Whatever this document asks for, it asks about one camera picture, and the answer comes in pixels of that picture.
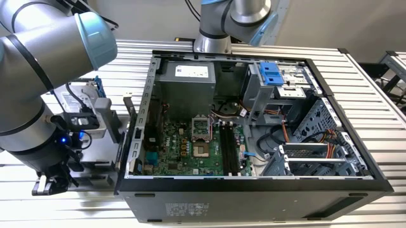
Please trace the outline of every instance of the open computer tower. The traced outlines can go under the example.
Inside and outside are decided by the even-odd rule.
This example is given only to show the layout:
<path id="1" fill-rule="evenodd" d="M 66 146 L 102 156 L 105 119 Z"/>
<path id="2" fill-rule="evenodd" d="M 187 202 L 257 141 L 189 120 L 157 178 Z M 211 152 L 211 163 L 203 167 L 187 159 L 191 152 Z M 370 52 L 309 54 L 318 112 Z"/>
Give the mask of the open computer tower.
<path id="1" fill-rule="evenodd" d="M 155 51 L 119 152 L 141 222 L 332 220 L 393 192 L 312 59 Z"/>

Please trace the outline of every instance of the white wall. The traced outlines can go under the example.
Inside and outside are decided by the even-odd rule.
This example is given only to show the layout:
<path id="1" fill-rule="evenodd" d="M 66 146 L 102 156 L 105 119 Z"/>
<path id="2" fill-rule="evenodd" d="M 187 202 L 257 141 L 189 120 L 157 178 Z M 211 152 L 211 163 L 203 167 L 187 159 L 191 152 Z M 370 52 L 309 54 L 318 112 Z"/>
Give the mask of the white wall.
<path id="1" fill-rule="evenodd" d="M 119 39 L 197 38 L 199 22 L 185 0 L 91 0 L 98 12 L 119 23 Z M 201 11 L 201 0 L 191 0 Z"/>
<path id="2" fill-rule="evenodd" d="M 277 45 L 348 48 L 376 62 L 406 51 L 406 0 L 292 0 Z"/>

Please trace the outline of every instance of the white label sticker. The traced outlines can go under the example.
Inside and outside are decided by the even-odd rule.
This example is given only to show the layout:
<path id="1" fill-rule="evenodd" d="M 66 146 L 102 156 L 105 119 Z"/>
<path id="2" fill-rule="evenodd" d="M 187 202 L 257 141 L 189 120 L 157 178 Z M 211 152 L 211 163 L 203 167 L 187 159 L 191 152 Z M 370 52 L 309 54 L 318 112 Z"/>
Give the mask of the white label sticker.
<path id="1" fill-rule="evenodd" d="M 248 115 L 248 110 L 244 108 L 241 111 L 241 116 L 245 117 Z"/>
<path id="2" fill-rule="evenodd" d="M 207 216 L 209 203 L 166 203 L 169 216 Z"/>
<path id="3" fill-rule="evenodd" d="M 177 77 L 206 77 L 209 78 L 207 66 L 177 66 Z"/>

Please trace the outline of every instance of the blue connector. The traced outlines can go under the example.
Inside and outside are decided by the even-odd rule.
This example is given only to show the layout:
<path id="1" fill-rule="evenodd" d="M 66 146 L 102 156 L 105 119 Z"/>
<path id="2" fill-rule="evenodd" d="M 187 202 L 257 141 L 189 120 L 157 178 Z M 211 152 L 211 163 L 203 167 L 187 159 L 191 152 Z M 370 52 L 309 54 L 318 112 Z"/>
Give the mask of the blue connector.
<path id="1" fill-rule="evenodd" d="M 248 155 L 248 156 L 256 156 L 256 153 L 248 152 L 248 151 L 245 151 L 244 154 Z"/>
<path id="2" fill-rule="evenodd" d="M 158 166 L 158 152 L 147 152 L 147 161 L 150 165 Z"/>
<path id="3" fill-rule="evenodd" d="M 265 85 L 282 86 L 285 84 L 277 63 L 261 63 L 260 71 L 265 77 Z"/>

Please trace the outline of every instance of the robotic arm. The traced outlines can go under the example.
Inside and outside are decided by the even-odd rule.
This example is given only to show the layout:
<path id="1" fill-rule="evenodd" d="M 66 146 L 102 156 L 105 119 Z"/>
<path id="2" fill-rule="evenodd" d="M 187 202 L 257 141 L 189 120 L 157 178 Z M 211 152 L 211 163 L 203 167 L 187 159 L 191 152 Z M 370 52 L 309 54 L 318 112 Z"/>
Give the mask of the robotic arm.
<path id="1" fill-rule="evenodd" d="M 201 34 L 194 51 L 232 53 L 230 36 L 261 46 L 277 22 L 272 0 L 202 0 Z"/>
<path id="2" fill-rule="evenodd" d="M 102 17 L 67 16 L 63 0 L 0 0 L 0 148 L 38 172 L 34 195 L 67 191 L 67 161 L 78 159 L 81 132 L 70 132 L 41 95 L 117 57 L 115 37 Z"/>

